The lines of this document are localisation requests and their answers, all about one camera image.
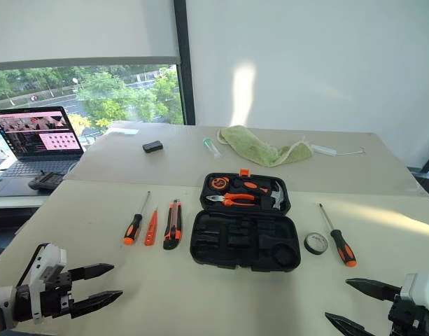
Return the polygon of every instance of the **black rectangular object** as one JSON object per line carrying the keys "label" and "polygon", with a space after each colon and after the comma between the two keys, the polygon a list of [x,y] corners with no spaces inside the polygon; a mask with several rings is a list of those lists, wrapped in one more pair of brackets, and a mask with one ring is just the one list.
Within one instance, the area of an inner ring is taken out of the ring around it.
{"label": "black rectangular object", "polygon": [[143,149],[146,153],[155,152],[159,149],[163,149],[163,144],[160,141],[154,141],[143,145]]}
{"label": "black rectangular object", "polygon": [[[214,179],[226,178],[227,187],[222,190],[210,188]],[[244,181],[269,189],[268,194],[255,196],[253,206],[225,206],[221,202],[208,200],[208,195],[225,193],[251,193],[242,185]],[[281,186],[283,201],[280,209],[268,202],[271,191]],[[294,222],[285,214],[290,201],[283,180],[271,177],[238,174],[213,173],[204,181],[200,211],[192,228],[190,252],[200,264],[235,269],[250,267],[252,271],[290,272],[301,262],[300,245]]]}

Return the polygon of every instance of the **cloth rag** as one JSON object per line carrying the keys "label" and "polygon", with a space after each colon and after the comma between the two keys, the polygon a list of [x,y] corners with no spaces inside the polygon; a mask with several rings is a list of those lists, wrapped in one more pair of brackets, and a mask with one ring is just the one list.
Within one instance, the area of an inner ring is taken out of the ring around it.
{"label": "cloth rag", "polygon": [[218,130],[217,138],[221,144],[229,144],[243,158],[264,167],[298,162],[312,156],[311,148],[305,141],[276,148],[259,140],[248,128],[241,125]]}

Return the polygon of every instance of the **open toolbox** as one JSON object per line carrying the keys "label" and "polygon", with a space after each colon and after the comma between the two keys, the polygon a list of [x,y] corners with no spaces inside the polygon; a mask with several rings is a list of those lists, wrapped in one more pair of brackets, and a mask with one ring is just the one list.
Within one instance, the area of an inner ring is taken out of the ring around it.
{"label": "open toolbox", "polygon": [[289,272],[300,264],[295,224],[283,180],[261,175],[212,173],[204,181],[190,252],[201,264],[253,271]]}

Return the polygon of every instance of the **black eraser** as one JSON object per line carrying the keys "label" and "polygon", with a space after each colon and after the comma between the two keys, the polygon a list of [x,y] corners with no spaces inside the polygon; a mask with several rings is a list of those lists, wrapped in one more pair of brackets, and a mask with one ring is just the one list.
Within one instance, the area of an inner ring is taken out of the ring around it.
{"label": "black eraser", "polygon": [[163,144],[159,141],[154,141],[143,145],[143,149],[146,153],[155,152],[155,151],[158,151],[159,149],[163,149]]}

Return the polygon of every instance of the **pliers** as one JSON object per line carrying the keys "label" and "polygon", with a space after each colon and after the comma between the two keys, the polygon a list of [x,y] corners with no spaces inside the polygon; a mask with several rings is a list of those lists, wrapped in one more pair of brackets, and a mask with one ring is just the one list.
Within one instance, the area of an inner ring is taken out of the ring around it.
{"label": "pliers", "polygon": [[223,196],[220,195],[210,195],[206,196],[206,198],[212,202],[222,202],[226,207],[230,207],[232,205],[244,205],[244,206],[254,206],[254,203],[238,203],[234,202],[234,200],[248,200],[254,201],[256,198],[253,195],[249,194],[230,194],[226,193]]}

